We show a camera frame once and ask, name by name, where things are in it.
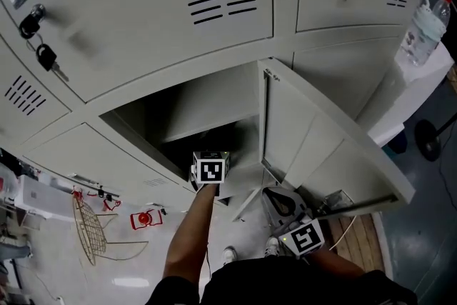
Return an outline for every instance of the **white sneaker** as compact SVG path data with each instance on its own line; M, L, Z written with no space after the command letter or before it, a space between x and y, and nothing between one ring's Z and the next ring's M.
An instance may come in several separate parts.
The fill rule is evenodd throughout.
M274 236L270 236L266 242L265 257L279 256L279 240Z
M222 259L224 261L224 266L227 263L236 261L236 250L232 246L227 246L222 252Z

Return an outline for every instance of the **person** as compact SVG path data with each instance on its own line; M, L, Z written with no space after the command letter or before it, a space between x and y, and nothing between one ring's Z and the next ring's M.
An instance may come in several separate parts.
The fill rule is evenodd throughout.
M163 279L146 305L199 304L199 279L209 236L216 184L204 186L171 240ZM237 261L224 250L224 266L206 285L201 304L417 304L416 295L381 271L365 273L328 249L304 260L279 256L270 238L265 257Z

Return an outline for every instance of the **cable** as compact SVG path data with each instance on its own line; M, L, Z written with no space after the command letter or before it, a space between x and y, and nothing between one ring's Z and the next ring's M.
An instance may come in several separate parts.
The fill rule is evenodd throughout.
M335 246L337 246L338 244L340 244L340 241L343 240L344 236L346 235L346 233L349 231L349 229L351 228L352 224L354 223L354 221L356 220L357 218L357 215L355 215L353 218L352 218L352 221L351 223L349 224L349 226L346 228L346 230L343 232L343 235L340 236L340 239L338 239L338 241L330 247L329 251L332 250L333 248L335 248Z
M446 178L445 178L445 176L444 176L444 174L443 174L443 171L442 171L442 169L441 169L441 168L442 168L442 163L443 163L444 149L445 149L446 146L448 145L449 140L451 140L452 132L453 132L453 130L454 130L454 126L456 125L456 122L457 122L457 120L455 120L454 123L452 124L451 132L449 133L449 137L448 137L448 139L446 140L446 142L444 143L443 148L441 149L440 163L439 163L439 166L438 166L438 171L439 171L439 173L440 173L441 179L443 179L444 188L446 189L446 193L448 194L449 200L451 201L451 205L452 205L452 207L454 208L454 210L457 211L457 206L456 206L456 204L454 203L454 200L453 200L453 198L452 198L451 191L449 191L448 182L446 181Z
M208 268L209 268L209 279L212 279L213 275L211 274L211 266L209 265L208 247L206 247L206 263L208 263Z
M38 275L34 272L33 269L30 269L29 267L22 266L21 264L18 264L17 262L16 262L16 265L18 267L28 269L43 284L43 286L46 289L46 291L48 291L48 294L51 297L51 299L53 299L54 301L58 301L59 300L59 298L54 297L54 296L51 295L51 292L49 291L48 286L46 286L46 284L43 282L43 280L38 277Z

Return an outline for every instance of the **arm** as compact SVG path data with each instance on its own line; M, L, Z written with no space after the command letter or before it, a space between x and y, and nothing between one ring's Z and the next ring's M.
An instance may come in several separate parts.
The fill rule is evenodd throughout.
M216 188L217 184L208 184L197 193L189 212L171 240L166 255L164 278L178 276L199 285Z
M329 251L326 247L309 254L306 259L311 265L319 267L322 271L344 279L356 279L365 274L362 268Z

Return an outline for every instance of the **wooden floor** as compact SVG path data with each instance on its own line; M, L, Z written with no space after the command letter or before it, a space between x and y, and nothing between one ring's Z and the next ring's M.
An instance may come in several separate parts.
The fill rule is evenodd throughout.
M343 235L352 218L329 219L327 245L333 246ZM352 227L335 247L334 251L357 264L366 272L378 269L385 272L383 257L371 215L357 216Z

